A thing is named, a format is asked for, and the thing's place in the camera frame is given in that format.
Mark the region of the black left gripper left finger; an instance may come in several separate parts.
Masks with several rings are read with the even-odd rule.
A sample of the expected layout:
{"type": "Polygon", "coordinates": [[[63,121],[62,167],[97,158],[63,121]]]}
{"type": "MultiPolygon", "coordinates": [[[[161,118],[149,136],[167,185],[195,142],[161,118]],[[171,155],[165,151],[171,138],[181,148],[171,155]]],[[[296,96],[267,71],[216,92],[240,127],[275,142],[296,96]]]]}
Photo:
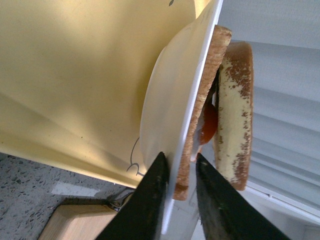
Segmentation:
{"type": "Polygon", "coordinates": [[[170,177],[169,165],[159,152],[132,194],[97,240],[159,240],[170,177]]]}

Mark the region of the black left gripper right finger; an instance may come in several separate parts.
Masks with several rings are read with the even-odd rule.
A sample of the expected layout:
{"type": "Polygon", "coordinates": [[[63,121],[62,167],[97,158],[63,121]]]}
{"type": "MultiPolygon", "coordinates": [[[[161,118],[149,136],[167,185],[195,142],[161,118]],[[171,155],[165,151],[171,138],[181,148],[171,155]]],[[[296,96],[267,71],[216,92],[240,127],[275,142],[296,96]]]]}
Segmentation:
{"type": "Polygon", "coordinates": [[[288,240],[252,207],[202,155],[196,157],[196,192],[207,240],[288,240]]]}

